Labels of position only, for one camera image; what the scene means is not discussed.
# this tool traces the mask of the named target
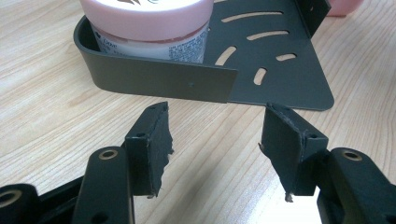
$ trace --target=oval slot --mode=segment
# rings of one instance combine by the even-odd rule
[[[271,35],[288,35],[289,31],[268,31],[268,32],[263,32],[255,35],[250,35],[247,37],[248,40],[255,40],[259,38],[263,38],[266,36],[271,36]]]
[[[278,61],[280,61],[280,62],[283,62],[283,61],[286,61],[286,60],[289,60],[289,59],[295,59],[295,58],[297,58],[297,55],[293,54],[293,53],[291,53],[291,54],[283,54],[283,55],[279,55],[279,56],[276,57],[276,59]]]
[[[222,19],[222,22],[229,22],[229,21],[236,21],[239,19],[243,18],[248,18],[248,17],[255,17],[255,16],[271,16],[271,15],[283,15],[283,12],[281,11],[268,11],[268,12],[249,12],[249,13],[244,13],[244,14],[239,14],[231,17],[227,17]]]
[[[257,70],[256,76],[254,76],[253,79],[254,84],[260,86],[262,84],[262,80],[264,79],[266,73],[267,73],[267,69],[259,68],[259,70]]]
[[[225,62],[231,57],[231,55],[236,51],[236,47],[231,46],[228,47],[222,54],[219,56],[218,60],[216,61],[215,65],[223,66]]]

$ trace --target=wooden table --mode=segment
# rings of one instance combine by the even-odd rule
[[[77,0],[0,3],[0,186],[40,194],[84,174],[149,105],[168,101],[175,153],[158,198],[135,197],[137,223],[319,223],[316,199],[284,202],[261,154],[264,108],[123,95],[93,83],[72,35]],[[329,148],[369,155],[396,184],[396,2],[365,1],[326,18],[312,39],[335,104],[298,113]]]

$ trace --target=wood grain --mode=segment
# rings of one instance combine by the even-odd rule
[[[329,148],[369,155],[396,184],[396,2],[365,1],[327,18],[312,41],[335,98],[298,113]],[[284,202],[259,151],[264,109],[101,91],[72,34],[79,1],[0,3],[0,186],[47,192],[84,174],[96,149],[117,146],[149,105],[168,101],[175,154],[158,198],[135,197],[137,223],[319,223],[314,197]]]

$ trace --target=pink object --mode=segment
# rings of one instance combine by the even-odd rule
[[[80,0],[88,20],[108,34],[136,41],[188,35],[210,19],[213,0]]]
[[[358,8],[363,0],[329,0],[332,9],[328,16],[346,16]]]

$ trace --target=black metal bracket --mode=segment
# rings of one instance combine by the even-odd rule
[[[293,110],[268,104],[261,150],[286,191],[312,196],[320,188],[323,223],[395,223],[396,187],[365,154],[350,148],[326,149],[328,138]]]
[[[134,223],[133,195],[158,195],[173,153],[168,116],[166,102],[148,107],[121,147],[96,150],[83,177],[48,193],[28,184],[0,188],[0,223]]]
[[[310,38],[329,10],[327,0],[217,2],[203,64],[104,54],[85,17],[74,40],[94,83],[107,91],[326,110],[332,92]],[[236,51],[216,65],[229,47]]]

